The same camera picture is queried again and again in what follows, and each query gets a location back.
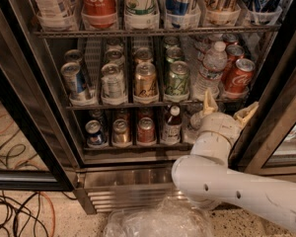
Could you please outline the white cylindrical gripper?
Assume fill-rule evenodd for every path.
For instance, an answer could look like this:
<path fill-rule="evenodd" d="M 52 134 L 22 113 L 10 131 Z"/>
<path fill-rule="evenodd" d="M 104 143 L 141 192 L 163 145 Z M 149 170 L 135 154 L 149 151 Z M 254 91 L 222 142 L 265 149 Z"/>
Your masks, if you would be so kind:
<path fill-rule="evenodd" d="M 249 120 L 253 117 L 259 107 L 258 102 L 253 102 L 248 107 L 234 113 L 233 117 L 216 113 L 218 106 L 207 88 L 203 99 L 203 114 L 206 116 L 201 120 L 199 132 L 215 132 L 224 136 L 231 145 L 234 145 Z"/>

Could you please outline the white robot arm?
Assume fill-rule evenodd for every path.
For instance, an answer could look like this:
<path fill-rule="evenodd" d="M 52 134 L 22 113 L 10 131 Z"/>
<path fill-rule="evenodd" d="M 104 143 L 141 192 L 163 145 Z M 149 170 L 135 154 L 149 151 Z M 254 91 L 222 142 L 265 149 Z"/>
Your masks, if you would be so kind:
<path fill-rule="evenodd" d="M 234 171 L 228 166 L 230 151 L 259 104 L 220 113 L 210 90 L 203 110 L 191 117 L 197 139 L 190 153 L 172 167 L 175 186 L 196 207 L 213 209 L 226 202 L 296 234 L 296 183 Z"/>

